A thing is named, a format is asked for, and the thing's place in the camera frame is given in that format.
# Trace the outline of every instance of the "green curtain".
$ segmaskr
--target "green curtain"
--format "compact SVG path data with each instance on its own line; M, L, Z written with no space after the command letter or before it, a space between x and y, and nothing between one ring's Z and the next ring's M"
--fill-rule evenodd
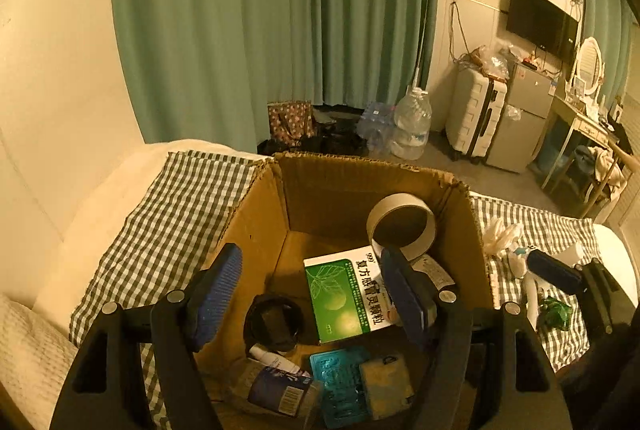
M584 0L582 38L593 36L605 63L600 96L610 106L625 89L633 13L626 0Z
M146 142L198 138L254 152L266 104L393 103L411 81L436 0L112 0Z

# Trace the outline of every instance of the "white suitcase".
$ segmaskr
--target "white suitcase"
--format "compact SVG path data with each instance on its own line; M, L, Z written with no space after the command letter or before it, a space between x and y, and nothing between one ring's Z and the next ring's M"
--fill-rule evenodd
M473 68L458 73L445 127L457 152L484 157L500 120L507 85L495 82Z

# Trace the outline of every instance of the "gray refrigerator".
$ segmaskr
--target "gray refrigerator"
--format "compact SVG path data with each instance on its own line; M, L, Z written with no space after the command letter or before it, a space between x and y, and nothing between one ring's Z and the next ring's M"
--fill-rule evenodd
M521 173L531 162L542 135L556 83L548 76L516 63L511 68L508 86L507 100L486 163Z

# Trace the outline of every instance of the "bed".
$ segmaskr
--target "bed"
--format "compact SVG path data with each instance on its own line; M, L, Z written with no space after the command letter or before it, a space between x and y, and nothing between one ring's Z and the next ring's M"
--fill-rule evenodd
M16 421L22 418L18 428L49 427L76 353L74 344L80 344L105 302L115 300L125 308L148 304L186 285L209 248L215 247L262 159L194 140L148 145L129 156L85 199L33 309L0 296L0 384L6 389L4 399L0 392L0 404L5 413L14 413ZM479 194L472 195L472 203L481 228L492 215L503 216L505 222L522 220L525 240L543 250L560 251L582 240L590 256L599 256L638 304L634 268L608 228ZM543 223L553 226L546 230L550 236L541 234ZM142 255L132 250L140 233L156 241L147 244ZM489 257L487 266L504 283L496 304L521 301L519 284L500 268L500 262ZM542 336L556 369L588 348L579 310L574 318L569 335ZM149 346L142 349L142 359L152 416L166 428Z

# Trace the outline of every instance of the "barcode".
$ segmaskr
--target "barcode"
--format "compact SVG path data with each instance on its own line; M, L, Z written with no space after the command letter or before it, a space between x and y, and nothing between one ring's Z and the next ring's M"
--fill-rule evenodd
M290 415L291 417L295 417L298 413L298 406L300 405L300 401L302 400L302 396L305 395L305 391L301 388L295 388L294 386L288 386L284 394L282 394L282 399L280 400L280 406L278 407L278 412L282 412L283 414Z

